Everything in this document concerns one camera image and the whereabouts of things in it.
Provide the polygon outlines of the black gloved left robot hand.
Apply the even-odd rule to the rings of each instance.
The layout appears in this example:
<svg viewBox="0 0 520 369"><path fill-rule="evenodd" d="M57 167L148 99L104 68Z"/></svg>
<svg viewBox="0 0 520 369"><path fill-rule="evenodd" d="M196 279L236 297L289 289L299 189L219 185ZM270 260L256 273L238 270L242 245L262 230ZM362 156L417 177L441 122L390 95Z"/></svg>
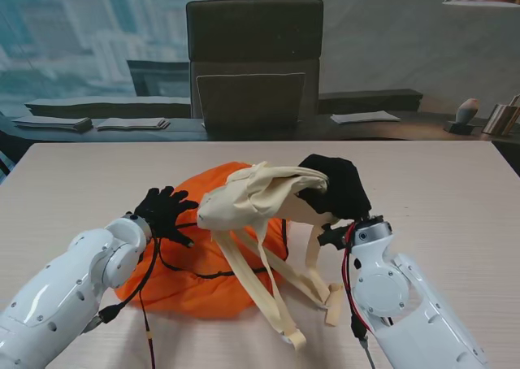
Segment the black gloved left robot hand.
<svg viewBox="0 0 520 369"><path fill-rule="evenodd" d="M176 227L176 220L182 213L198 208L198 203L188 200L188 196L188 191L176 191L173 186L161 190L152 188L133 214L144 219L157 238L166 238L190 248L193 240Z"/></svg>

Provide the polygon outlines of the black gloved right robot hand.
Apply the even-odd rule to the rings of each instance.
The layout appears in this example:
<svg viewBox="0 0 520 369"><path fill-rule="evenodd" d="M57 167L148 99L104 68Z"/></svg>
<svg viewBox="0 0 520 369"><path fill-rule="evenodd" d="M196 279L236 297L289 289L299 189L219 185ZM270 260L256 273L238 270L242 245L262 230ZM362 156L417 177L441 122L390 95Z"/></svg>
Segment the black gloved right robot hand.
<svg viewBox="0 0 520 369"><path fill-rule="evenodd" d="M363 220L369 217L371 203L362 186L357 168L344 158L311 154L300 167L322 172L327 177L327 190L303 189L298 197L316 212L331 213L338 219Z"/></svg>

